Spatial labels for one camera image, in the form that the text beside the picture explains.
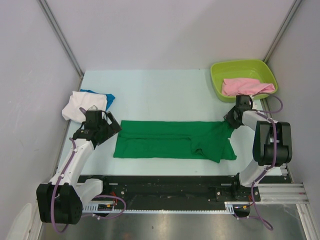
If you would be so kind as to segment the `lime green plastic basin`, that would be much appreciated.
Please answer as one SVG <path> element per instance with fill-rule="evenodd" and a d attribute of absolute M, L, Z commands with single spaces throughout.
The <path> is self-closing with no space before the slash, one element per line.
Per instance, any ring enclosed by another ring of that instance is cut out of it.
<path fill-rule="evenodd" d="M 232 103 L 236 98 L 222 93 L 224 79 L 257 79 L 262 84 L 272 84 L 274 93 L 278 90 L 278 83 L 274 74 L 267 64 L 260 59 L 241 59 L 214 63 L 210 67 L 210 75 L 218 99 L 226 103 Z"/>

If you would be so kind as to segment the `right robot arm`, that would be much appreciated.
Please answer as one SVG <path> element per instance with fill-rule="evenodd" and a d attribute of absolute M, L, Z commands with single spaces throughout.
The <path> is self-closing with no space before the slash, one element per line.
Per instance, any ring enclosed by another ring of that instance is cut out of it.
<path fill-rule="evenodd" d="M 231 196 L 237 201 L 247 197 L 248 188 L 255 187 L 270 170 L 292 160 L 291 125 L 272 118 L 272 114 L 279 113 L 283 109 L 283 102 L 273 94 L 270 96 L 280 103 L 276 111 L 256 109 L 253 97 L 241 94 L 235 97 L 234 107 L 224 116 L 224 120 L 231 128 L 247 126 L 254 131 L 253 159 L 237 174 L 239 183 L 230 188 Z"/>

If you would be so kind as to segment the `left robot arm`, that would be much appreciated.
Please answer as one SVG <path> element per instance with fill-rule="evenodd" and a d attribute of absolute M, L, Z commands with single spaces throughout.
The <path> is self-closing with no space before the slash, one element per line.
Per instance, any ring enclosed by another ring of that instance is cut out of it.
<path fill-rule="evenodd" d="M 43 223 L 75 225 L 83 206 L 97 197 L 105 200 L 111 188 L 100 179 L 88 179 L 77 186 L 82 170 L 96 147 L 121 131 L 111 112 L 89 109 L 85 120 L 70 138 L 71 148 L 66 159 L 48 183 L 36 189 L 40 220 Z"/>

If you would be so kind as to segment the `green t shirt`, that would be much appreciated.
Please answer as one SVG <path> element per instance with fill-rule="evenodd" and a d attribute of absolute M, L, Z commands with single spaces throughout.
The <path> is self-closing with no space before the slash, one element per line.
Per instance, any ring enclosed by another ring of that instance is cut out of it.
<path fill-rule="evenodd" d="M 123 120 L 114 158 L 200 159 L 220 163 L 237 156 L 226 121 L 132 121 Z"/>

